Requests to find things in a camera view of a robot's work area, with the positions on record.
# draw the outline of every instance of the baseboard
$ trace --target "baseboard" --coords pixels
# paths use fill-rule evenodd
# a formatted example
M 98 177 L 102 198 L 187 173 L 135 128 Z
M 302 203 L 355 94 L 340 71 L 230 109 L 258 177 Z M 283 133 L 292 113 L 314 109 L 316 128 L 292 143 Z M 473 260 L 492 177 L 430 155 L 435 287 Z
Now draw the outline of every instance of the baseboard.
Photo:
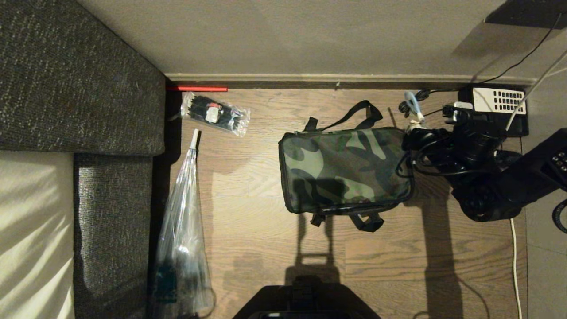
M 230 88 L 335 89 L 456 89 L 471 83 L 468 75 L 362 75 L 362 74 L 191 74 L 166 73 L 175 84 L 226 85 Z M 490 77 L 477 77 L 480 82 Z M 491 84 L 526 87 L 533 78 L 501 77 Z

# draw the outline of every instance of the small plastic package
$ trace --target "small plastic package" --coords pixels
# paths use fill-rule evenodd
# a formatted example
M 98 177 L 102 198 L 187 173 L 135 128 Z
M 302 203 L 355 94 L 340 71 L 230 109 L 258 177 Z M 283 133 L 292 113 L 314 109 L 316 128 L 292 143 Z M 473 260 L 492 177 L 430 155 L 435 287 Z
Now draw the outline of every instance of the small plastic package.
M 151 318 L 191 317 L 214 305 L 197 186 L 197 136 L 167 199 L 156 253 Z
M 183 92 L 180 115 L 230 131 L 240 137 L 246 134 L 250 122 L 250 109 L 238 108 L 230 103 L 221 103 L 206 96 Z

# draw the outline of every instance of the gray sofa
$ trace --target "gray sofa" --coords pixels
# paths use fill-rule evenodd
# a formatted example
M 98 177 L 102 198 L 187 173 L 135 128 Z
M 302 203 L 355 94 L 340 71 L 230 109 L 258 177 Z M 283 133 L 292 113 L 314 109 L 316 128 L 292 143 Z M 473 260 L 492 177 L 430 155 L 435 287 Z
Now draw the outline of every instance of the gray sofa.
M 74 156 L 76 318 L 142 318 L 165 77 L 71 0 L 0 0 L 0 149 Z

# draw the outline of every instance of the white sheet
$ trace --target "white sheet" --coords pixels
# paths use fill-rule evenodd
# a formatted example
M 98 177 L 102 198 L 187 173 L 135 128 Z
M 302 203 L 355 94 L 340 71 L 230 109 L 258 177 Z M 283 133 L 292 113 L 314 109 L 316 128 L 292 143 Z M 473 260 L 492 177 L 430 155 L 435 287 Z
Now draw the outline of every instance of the white sheet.
M 0 151 L 0 318 L 74 318 L 72 154 Z

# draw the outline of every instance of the plastic bag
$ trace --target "plastic bag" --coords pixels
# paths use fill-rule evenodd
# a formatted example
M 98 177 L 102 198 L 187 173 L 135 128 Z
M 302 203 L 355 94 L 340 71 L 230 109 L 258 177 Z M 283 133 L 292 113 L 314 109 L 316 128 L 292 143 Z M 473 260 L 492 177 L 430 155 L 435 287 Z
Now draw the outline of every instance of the plastic bag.
M 213 307 L 198 197 L 198 130 L 167 200 L 156 254 L 152 318 L 191 316 Z
M 240 137 L 246 134 L 250 122 L 250 109 L 241 109 L 229 103 L 221 103 L 206 96 L 183 92 L 180 115 L 230 131 Z

